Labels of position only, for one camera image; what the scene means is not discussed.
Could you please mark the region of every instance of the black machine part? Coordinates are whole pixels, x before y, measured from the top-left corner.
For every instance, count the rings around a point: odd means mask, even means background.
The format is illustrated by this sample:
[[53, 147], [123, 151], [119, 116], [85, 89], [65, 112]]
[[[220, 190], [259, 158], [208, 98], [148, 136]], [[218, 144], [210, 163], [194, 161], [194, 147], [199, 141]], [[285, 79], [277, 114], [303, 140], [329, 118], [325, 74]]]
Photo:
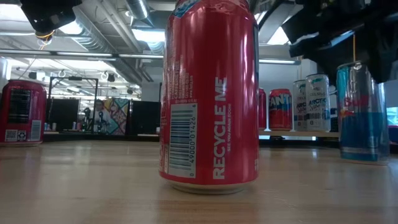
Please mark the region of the black machine part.
[[76, 19], [72, 8], [81, 0], [21, 0], [21, 4], [32, 27], [48, 34]]
[[[290, 56], [316, 62], [336, 82], [336, 68], [354, 60], [368, 64], [378, 83], [398, 79], [398, 1], [296, 0], [303, 9], [282, 25]], [[275, 0], [274, 6], [283, 4]], [[259, 23], [262, 27], [273, 11]]]

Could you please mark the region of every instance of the ceiling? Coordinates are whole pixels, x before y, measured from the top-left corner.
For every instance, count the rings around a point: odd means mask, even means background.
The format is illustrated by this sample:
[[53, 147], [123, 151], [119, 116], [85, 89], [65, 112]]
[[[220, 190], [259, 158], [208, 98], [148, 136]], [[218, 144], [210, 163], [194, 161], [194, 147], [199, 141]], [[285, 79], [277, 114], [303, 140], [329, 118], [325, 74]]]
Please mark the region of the ceiling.
[[[256, 9], [256, 18], [267, 11], [266, 2], [260, 2]], [[154, 33], [147, 35], [146, 38], [161, 37], [167, 18], [174, 9], [175, 1], [147, 0], [147, 3], [150, 7], [149, 17], [154, 25], [154, 29], [152, 29]], [[109, 5], [114, 7], [113, 11], [109, 8]], [[286, 43], [283, 42], [284, 34], [278, 34], [278, 29], [289, 16], [292, 16], [298, 10], [300, 8], [294, 4], [285, 4], [278, 8], [277, 12], [264, 24], [264, 28], [259, 33], [259, 52], [262, 57], [290, 58], [286, 45], [268, 44], [272, 39], [282, 40], [282, 42], [276, 41], [275, 44]], [[130, 27], [133, 29], [148, 30], [149, 26], [140, 20], [131, 19], [125, 0], [84, 0], [83, 4], [74, 8], [74, 11], [77, 17], [85, 22], [88, 35], [92, 34], [96, 38], [101, 39], [101, 46], [105, 45], [106, 49], [113, 53], [131, 54], [138, 51], [145, 54], [162, 54], [162, 44], [160, 46], [150, 46], [146, 42], [148, 40], [145, 39], [145, 36], [140, 36], [140, 33], [136, 31], [131, 32]], [[126, 27], [130, 29], [129, 35], [124, 31]], [[70, 30], [67, 30], [67, 32], [65, 29], [57, 30], [54, 38], [45, 45], [43, 41], [38, 40], [33, 35], [34, 30], [32, 26], [18, 6], [0, 4], [0, 48], [2, 49], [87, 52], [87, 48], [83, 47], [81, 42], [77, 41], [76, 36], [69, 35], [67, 34], [68, 32]], [[138, 100], [141, 97], [140, 86], [143, 82], [160, 83], [162, 81], [163, 62], [159, 59], [126, 59], [120, 62], [123, 63], [123, 68], [125, 69], [120, 69], [118, 66], [115, 66], [119, 64], [113, 62], [96, 60], [7, 59], [12, 65], [11, 78], [20, 78], [23, 75], [22, 79], [29, 79], [29, 72], [39, 72], [40, 74], [44, 74], [44, 77], [39, 81], [44, 82], [46, 85], [49, 85], [48, 81], [50, 77], [57, 77], [59, 75], [98, 78], [99, 86], [102, 88], [99, 89], [99, 96], [128, 96]], [[112, 73], [115, 74], [116, 80], [110, 83], [106, 77]], [[67, 85], [93, 85], [93, 83], [88, 83], [87, 81], [84, 81], [82, 84], [81, 82], [64, 80], [62, 83], [66, 84], [58, 83], [58, 88], [54, 89], [53, 94], [69, 95], [70, 93], [66, 91]], [[110, 90], [109, 86], [114, 86], [116, 89]], [[128, 88], [134, 90], [133, 95], [127, 94]], [[93, 88], [85, 88], [79, 94], [91, 96], [93, 93]]]

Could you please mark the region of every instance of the shelf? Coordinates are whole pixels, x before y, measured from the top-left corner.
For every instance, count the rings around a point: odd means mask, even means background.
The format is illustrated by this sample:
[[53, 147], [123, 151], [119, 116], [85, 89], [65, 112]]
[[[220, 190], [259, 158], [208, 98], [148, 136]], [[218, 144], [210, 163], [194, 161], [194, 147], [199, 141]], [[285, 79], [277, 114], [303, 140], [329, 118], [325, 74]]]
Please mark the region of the shelf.
[[324, 133], [317, 131], [263, 131], [259, 130], [259, 135], [266, 136], [300, 136], [300, 137], [326, 137], [338, 138], [340, 133]]

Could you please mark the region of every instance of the white energy drink can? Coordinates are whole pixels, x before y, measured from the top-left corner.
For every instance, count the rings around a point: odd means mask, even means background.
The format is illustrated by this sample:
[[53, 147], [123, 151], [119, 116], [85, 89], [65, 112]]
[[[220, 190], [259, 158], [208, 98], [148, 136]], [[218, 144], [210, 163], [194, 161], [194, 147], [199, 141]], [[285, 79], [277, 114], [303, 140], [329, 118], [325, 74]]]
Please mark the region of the white energy drink can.
[[305, 92], [305, 80], [293, 82], [294, 101], [294, 130], [307, 130], [307, 101]]
[[323, 74], [307, 76], [305, 91], [307, 92], [307, 130], [329, 132], [331, 129], [329, 78]]

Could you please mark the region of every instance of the soda can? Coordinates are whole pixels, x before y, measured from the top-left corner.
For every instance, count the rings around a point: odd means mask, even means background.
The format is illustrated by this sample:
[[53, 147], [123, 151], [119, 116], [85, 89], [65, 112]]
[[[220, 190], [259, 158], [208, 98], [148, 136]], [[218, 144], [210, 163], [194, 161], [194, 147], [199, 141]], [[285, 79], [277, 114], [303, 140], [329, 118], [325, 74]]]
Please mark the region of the soda can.
[[293, 82], [294, 102], [294, 130], [307, 130], [307, 101], [305, 93], [305, 80]]
[[165, 37], [159, 174], [186, 192], [240, 191], [258, 177], [259, 156], [258, 30], [248, 2], [179, 0]]
[[341, 157], [386, 164], [390, 145], [383, 83], [377, 84], [366, 64], [337, 69]]
[[269, 129], [292, 130], [292, 94], [288, 89], [272, 90], [269, 93]]
[[267, 129], [267, 95], [259, 88], [259, 129]]
[[324, 74], [313, 74], [307, 76], [305, 82], [307, 131], [329, 132], [331, 129], [329, 78]]

